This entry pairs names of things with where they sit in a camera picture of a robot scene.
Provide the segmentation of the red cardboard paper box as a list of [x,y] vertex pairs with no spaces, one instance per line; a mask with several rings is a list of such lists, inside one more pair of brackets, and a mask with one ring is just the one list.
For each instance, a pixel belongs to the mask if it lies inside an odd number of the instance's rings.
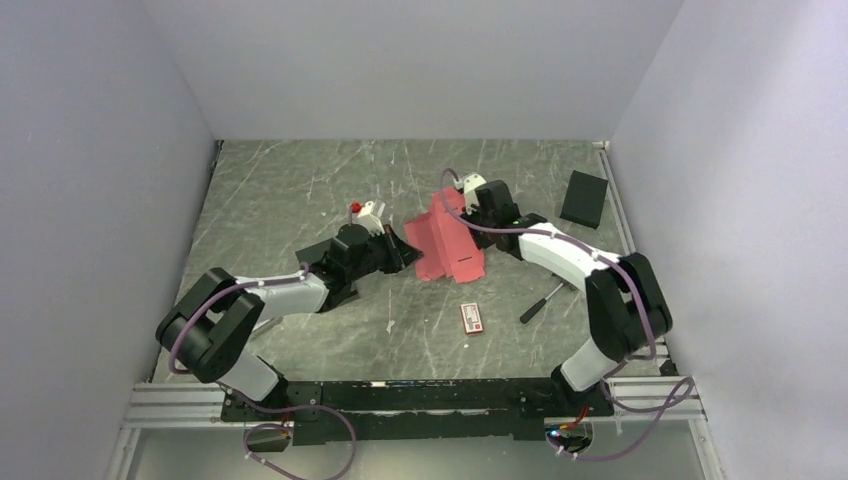
[[469,283],[485,276],[483,252],[469,229],[448,213],[438,193],[432,195],[427,212],[405,223],[404,231],[407,243],[423,254],[414,263],[419,280],[447,277]]

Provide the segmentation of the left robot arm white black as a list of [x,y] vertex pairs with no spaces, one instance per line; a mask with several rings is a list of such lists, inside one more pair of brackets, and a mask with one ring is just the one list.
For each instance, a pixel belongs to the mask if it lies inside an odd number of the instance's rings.
[[272,420],[289,404],[288,382],[248,352],[256,325],[330,311],[357,296],[357,280],[401,272],[422,256],[390,226],[370,233],[344,225],[334,237],[300,251],[300,268],[292,274],[247,278],[208,270],[160,322],[155,338],[168,351],[173,372],[237,391],[258,417]]

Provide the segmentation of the black box near left arm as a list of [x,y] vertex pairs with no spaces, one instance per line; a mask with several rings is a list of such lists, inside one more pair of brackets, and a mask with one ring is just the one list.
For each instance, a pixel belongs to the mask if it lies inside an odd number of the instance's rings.
[[358,290],[352,280],[347,278],[347,270],[330,255],[332,239],[326,239],[295,252],[299,264],[309,266],[309,272],[324,282],[327,296],[318,313],[325,313],[354,300]]

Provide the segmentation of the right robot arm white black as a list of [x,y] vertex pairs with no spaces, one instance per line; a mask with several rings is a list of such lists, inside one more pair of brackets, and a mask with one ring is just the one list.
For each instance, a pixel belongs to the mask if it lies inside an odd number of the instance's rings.
[[551,401],[574,415],[590,399],[589,389],[640,349],[655,353],[671,330],[672,315],[648,258],[620,256],[591,247],[537,214],[524,215],[501,180],[470,174],[455,181],[465,201],[462,218],[481,248],[491,245],[548,270],[586,297],[589,337],[552,373]]

